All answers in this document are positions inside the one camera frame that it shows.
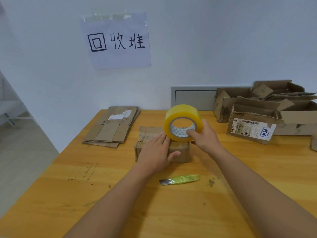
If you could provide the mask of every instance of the hand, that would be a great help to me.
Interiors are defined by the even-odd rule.
[[[188,129],[186,133],[191,136],[194,141],[192,144],[196,144],[202,151],[209,156],[215,156],[225,148],[219,142],[216,132],[209,126],[207,120],[203,119],[203,130],[197,133],[193,129]]]
[[[175,156],[181,155],[181,152],[176,151],[167,156],[170,141],[166,134],[161,132],[145,144],[136,165],[142,170],[148,171],[150,175],[163,170]]]

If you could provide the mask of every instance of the wooden table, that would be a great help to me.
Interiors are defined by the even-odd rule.
[[[162,126],[166,111],[142,111],[117,149],[81,141],[101,110],[0,220],[0,236],[61,237],[133,166],[140,126]],[[200,112],[222,144],[249,167],[317,216],[317,152],[310,137],[273,136],[269,145],[226,135],[227,124]],[[215,162],[191,145],[192,161],[172,163],[140,195],[123,237],[255,237],[256,230]],[[201,175],[161,186],[158,180]]]

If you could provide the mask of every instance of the small cardboard box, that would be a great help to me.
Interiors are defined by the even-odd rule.
[[[259,98],[266,98],[268,95],[305,92],[302,86],[292,83],[291,80],[255,81],[252,91]]]
[[[317,103],[285,99],[279,110],[284,124],[276,126],[274,135],[313,135],[317,131]]]
[[[237,97],[233,103],[227,134],[268,144],[277,124],[283,124],[279,103]]]
[[[134,152],[135,152],[135,161],[137,162],[139,154],[144,147],[144,145],[150,141],[152,138],[154,138],[156,135],[158,135],[160,132],[163,132],[163,127],[140,127],[140,134],[138,142],[134,146]],[[180,156],[175,157],[172,162],[178,162],[178,163],[187,163],[191,160],[189,155],[189,142],[176,142],[171,140],[170,148],[168,149],[168,154],[179,151],[182,154]]]
[[[312,140],[310,143],[310,148],[312,150],[317,151],[317,132],[312,136]]]
[[[134,106],[110,107],[88,132],[83,143],[117,148],[119,143],[124,142],[140,112]]]
[[[219,123],[229,122],[232,105],[238,96],[258,99],[258,96],[250,88],[217,88],[212,112]]]

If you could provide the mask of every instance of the flattened cardboard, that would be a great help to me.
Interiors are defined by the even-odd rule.
[[[275,100],[282,100],[282,99],[288,99],[288,100],[314,100],[317,99],[317,96],[315,96],[316,93],[284,93],[284,94],[274,94],[269,95],[265,98],[265,100],[268,101],[275,101]]]
[[[258,99],[250,88],[218,88],[213,113],[219,123],[228,123],[236,97]]]
[[[111,115],[120,115],[126,110],[131,110],[128,117],[122,120],[109,120]],[[134,106],[113,106],[97,121],[93,128],[86,135],[83,143],[116,148],[123,143],[127,133],[140,114],[138,107]]]
[[[310,148],[312,150],[317,151],[317,133],[314,133],[314,135],[312,135],[312,139],[311,139],[311,143],[310,143]]]
[[[317,131],[317,104],[310,100],[290,102],[293,105],[281,111],[284,124],[276,126],[274,135],[313,135]]]
[[[134,146],[135,152],[135,161],[137,162],[139,154],[144,147],[144,145],[158,135],[160,132],[163,132],[163,127],[140,127],[139,139],[136,145]],[[176,142],[171,140],[170,147],[168,149],[168,154],[179,151],[181,152],[180,156],[175,157],[172,162],[178,163],[187,163],[191,160],[189,155],[189,142]]]
[[[284,121],[281,119],[280,112],[278,111],[279,105],[280,104],[277,102],[251,100],[243,97],[237,97],[232,107],[227,134],[261,144],[268,144],[269,140],[262,140],[231,133],[233,120],[234,118],[238,118],[255,122],[263,122],[267,123],[268,127],[272,127],[272,124],[283,124]]]
[[[291,80],[272,80],[272,81],[255,81],[252,91],[260,98],[266,98],[268,95],[305,92],[302,86],[292,83]]]

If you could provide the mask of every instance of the packing tape roll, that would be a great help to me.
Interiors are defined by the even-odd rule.
[[[193,124],[188,128],[177,128],[173,125],[177,119],[189,119]],[[164,132],[167,137],[177,142],[189,142],[193,138],[186,134],[188,129],[194,129],[197,133],[203,129],[203,122],[197,109],[187,104],[180,104],[168,110],[164,123]]]

